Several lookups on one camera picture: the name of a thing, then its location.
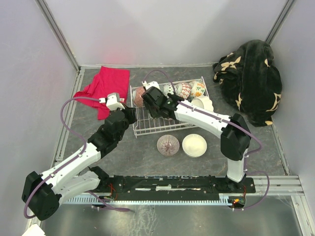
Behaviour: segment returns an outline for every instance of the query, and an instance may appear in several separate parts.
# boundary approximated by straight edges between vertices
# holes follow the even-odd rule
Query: floral mug
[[[189,100],[193,100],[194,98],[203,95],[206,91],[206,88],[203,82],[192,81],[189,84],[191,86],[191,93],[189,96]]]

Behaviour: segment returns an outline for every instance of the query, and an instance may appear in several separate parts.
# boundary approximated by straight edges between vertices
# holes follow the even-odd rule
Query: ribbed bowl
[[[179,150],[179,141],[173,135],[163,135],[157,141],[157,149],[164,156],[172,156]]]

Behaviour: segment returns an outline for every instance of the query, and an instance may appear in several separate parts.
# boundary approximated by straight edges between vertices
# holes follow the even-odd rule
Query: white wall
[[[0,235],[22,235],[25,177],[49,168],[75,70],[33,0],[0,8]]]
[[[275,125],[315,218],[315,1],[298,0],[272,42],[283,95]]]
[[[47,0],[80,65],[218,61],[264,40],[286,0]]]

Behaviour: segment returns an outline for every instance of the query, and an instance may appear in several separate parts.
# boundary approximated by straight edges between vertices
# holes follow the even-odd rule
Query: marble surface
[[[141,86],[144,76],[153,68],[130,68],[130,85]],[[209,96],[213,101],[214,112],[226,115],[233,115],[239,111],[226,104],[222,98],[219,85],[212,81],[213,71],[211,67],[180,67],[163,68],[173,81],[199,79],[204,77]],[[81,89],[92,82],[99,69],[86,69]],[[154,72],[147,81],[165,83],[167,79],[163,74]],[[71,128],[89,138],[103,121],[97,120],[97,110],[78,103],[75,109]],[[264,170],[269,175],[284,175],[284,168],[280,160],[280,154],[272,127],[253,127],[249,124],[251,132],[256,135],[264,144],[264,149],[248,158],[249,172]],[[185,155],[182,147],[172,157],[162,156],[157,149],[157,141],[164,134],[174,135],[180,143],[188,134],[196,133],[203,136],[207,141],[207,151],[199,158],[190,158]],[[70,156],[81,146],[81,142],[73,135],[69,135],[64,157]],[[257,148],[258,144],[251,141],[250,150]],[[125,135],[110,154],[91,166],[98,165],[109,175],[220,175],[227,171],[226,158],[220,151],[220,140],[211,133],[200,128],[192,128],[166,133],[150,134],[136,137],[132,127],[125,132]]]

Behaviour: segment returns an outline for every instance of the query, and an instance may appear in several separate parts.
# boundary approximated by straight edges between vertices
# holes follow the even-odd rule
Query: white bowl
[[[198,134],[189,134],[183,140],[183,150],[187,156],[197,158],[205,154],[207,142]]]
[[[191,103],[197,107],[203,108],[207,111],[213,112],[214,108],[212,105],[212,101],[210,100],[209,97],[207,96],[200,96],[200,97],[196,97],[194,98]]]

